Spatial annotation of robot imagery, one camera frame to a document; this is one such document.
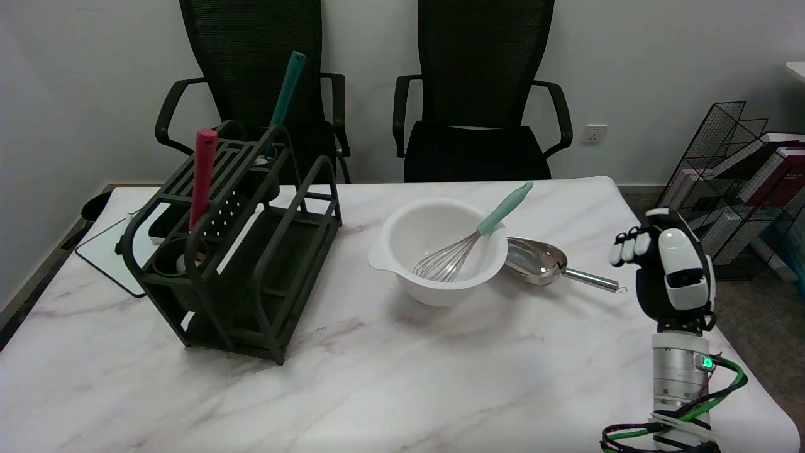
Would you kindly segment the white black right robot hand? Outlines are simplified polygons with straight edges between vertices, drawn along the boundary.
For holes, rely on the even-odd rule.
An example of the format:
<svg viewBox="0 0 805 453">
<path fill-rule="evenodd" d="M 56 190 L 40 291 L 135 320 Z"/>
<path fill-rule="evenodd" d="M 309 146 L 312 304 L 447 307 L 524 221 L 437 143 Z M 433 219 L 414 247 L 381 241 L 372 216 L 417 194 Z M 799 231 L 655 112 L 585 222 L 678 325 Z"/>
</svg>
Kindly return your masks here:
<svg viewBox="0 0 805 453">
<path fill-rule="evenodd" d="M 677 210 L 647 210 L 644 223 L 616 235 L 608 261 L 638 267 L 636 298 L 659 333 L 701 336 L 716 326 L 712 259 Z"/>
</svg>

